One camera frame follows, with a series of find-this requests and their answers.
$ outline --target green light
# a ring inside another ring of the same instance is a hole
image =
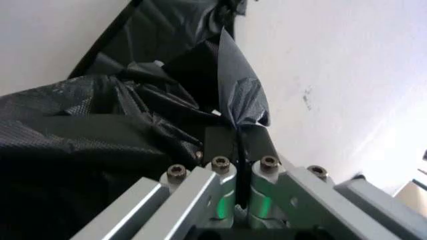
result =
[[[218,217],[220,219],[223,219],[226,217],[226,201],[224,198],[221,198],[218,202],[218,205],[216,206],[216,213],[218,214]]]
[[[261,218],[266,217],[267,214],[269,213],[271,206],[272,206],[272,199],[266,196],[262,201],[262,206],[261,206],[261,211],[259,213],[259,216]]]

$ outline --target screw head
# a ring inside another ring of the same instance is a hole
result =
[[[202,151],[196,151],[195,157],[197,160],[201,160],[203,158],[203,152]]]
[[[212,170],[217,174],[226,174],[230,170],[230,160],[225,156],[216,156],[212,159]]]
[[[263,156],[261,158],[260,167],[264,173],[273,173],[278,169],[279,160],[275,156]]]
[[[320,178],[323,181],[326,181],[326,179],[328,178],[328,171],[326,171],[326,169],[321,166],[311,165],[307,167],[307,170],[312,172],[316,177]]]
[[[181,164],[174,164],[167,169],[166,175],[169,182],[179,184],[186,179],[187,170],[186,167]]]

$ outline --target textured plastic surface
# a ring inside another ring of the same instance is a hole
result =
[[[199,165],[206,127],[257,122],[263,89],[225,30],[162,67],[0,97],[0,233],[69,238],[138,178]]]
[[[233,28],[245,0],[133,0],[128,19],[117,20],[70,77],[114,74],[131,62],[168,62],[221,29]]]

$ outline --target black plastic bag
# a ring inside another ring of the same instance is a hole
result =
[[[267,100],[225,30],[163,66],[0,97],[1,236],[69,238],[140,177],[200,165],[207,127],[256,123]]]

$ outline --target white wall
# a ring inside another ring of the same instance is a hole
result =
[[[248,0],[236,42],[277,150],[394,194],[427,149],[427,1]]]
[[[0,1],[0,96],[64,80],[129,2]]]

